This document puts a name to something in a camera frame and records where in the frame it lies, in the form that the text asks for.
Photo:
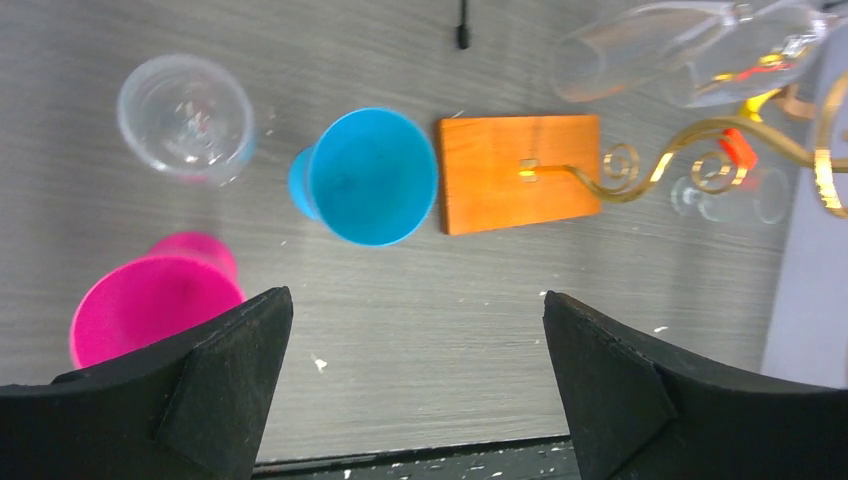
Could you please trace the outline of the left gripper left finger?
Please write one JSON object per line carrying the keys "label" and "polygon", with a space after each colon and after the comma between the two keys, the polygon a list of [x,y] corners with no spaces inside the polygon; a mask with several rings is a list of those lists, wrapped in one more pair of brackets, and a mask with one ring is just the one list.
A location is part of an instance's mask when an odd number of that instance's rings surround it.
{"label": "left gripper left finger", "polygon": [[293,304],[269,289],[180,334],[46,385],[1,389],[5,479],[247,479]]}

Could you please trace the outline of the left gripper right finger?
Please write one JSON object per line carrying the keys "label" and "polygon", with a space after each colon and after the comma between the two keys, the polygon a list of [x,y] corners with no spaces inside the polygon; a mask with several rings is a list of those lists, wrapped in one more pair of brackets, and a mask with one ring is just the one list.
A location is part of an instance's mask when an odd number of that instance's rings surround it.
{"label": "left gripper right finger", "polygon": [[585,479],[843,479],[847,394],[735,368],[563,293],[543,325]]}

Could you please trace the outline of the pink wine glass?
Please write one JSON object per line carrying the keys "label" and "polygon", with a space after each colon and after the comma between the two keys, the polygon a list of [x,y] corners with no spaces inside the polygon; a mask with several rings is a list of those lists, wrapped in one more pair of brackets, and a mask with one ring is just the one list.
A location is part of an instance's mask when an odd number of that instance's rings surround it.
{"label": "pink wine glass", "polygon": [[231,249],[218,237],[179,232],[98,280],[80,301],[69,354],[81,369],[198,326],[246,300]]}

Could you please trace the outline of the blue wine glass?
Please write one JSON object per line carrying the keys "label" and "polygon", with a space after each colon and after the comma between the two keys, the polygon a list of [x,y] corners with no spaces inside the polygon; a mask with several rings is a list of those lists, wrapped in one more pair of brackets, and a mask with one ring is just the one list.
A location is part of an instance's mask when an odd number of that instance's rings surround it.
{"label": "blue wine glass", "polygon": [[439,170],[427,134],[387,108],[362,108],[332,123],[296,155],[291,200],[341,239],[366,247],[413,234],[437,197]]}

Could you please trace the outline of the clear front wine glass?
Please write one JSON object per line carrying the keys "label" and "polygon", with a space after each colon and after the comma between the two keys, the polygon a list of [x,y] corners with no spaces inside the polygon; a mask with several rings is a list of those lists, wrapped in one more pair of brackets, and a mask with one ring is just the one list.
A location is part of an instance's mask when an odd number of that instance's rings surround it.
{"label": "clear front wine glass", "polygon": [[116,121],[139,160],[186,183],[232,182],[256,146],[254,108],[241,83],[222,66],[189,54],[139,65],[119,90]]}

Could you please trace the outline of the clear wine glass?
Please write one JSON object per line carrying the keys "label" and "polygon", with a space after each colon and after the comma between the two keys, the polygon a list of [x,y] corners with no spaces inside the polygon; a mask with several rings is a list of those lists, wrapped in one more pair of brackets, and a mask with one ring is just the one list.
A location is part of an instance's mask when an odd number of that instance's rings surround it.
{"label": "clear wine glass", "polygon": [[777,1],[662,78],[679,107],[742,102],[799,79],[826,39],[847,25],[847,3]]}
{"label": "clear wine glass", "polygon": [[186,183],[232,182],[256,146],[254,108],[241,83],[222,66],[189,54],[139,65],[119,90],[116,121],[139,160]]}
{"label": "clear wine glass", "polygon": [[678,68],[749,15],[738,2],[660,1],[606,16],[553,44],[551,84],[571,103],[615,95]]}

